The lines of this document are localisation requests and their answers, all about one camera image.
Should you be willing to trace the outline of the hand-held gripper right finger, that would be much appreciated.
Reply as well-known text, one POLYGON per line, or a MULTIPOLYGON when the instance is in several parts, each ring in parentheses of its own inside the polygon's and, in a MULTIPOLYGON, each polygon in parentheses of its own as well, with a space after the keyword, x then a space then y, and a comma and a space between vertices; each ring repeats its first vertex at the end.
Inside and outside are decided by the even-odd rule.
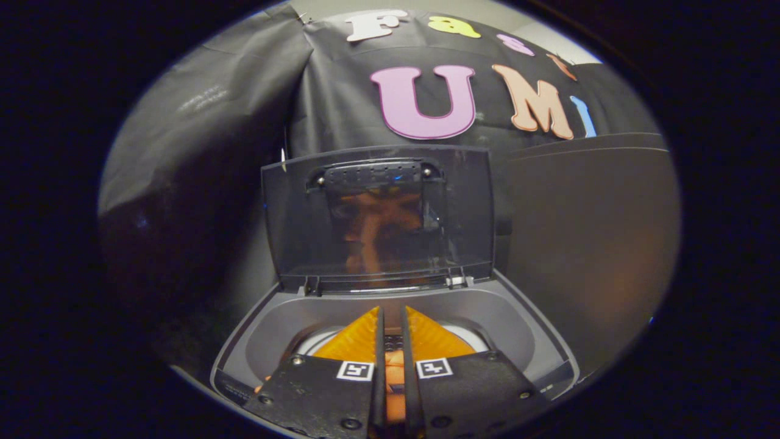
POLYGON ((402 311, 406 438, 494 438, 526 426, 551 402, 500 350, 422 359, 424 336, 402 311))

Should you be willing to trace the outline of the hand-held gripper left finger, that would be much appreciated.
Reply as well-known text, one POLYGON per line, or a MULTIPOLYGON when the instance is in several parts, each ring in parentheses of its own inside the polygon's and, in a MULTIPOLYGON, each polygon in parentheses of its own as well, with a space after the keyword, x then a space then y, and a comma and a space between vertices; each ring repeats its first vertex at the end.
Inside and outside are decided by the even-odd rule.
POLYGON ((337 334, 335 354, 292 355, 243 408, 309 438, 378 438, 386 431, 385 322, 375 307, 337 334))

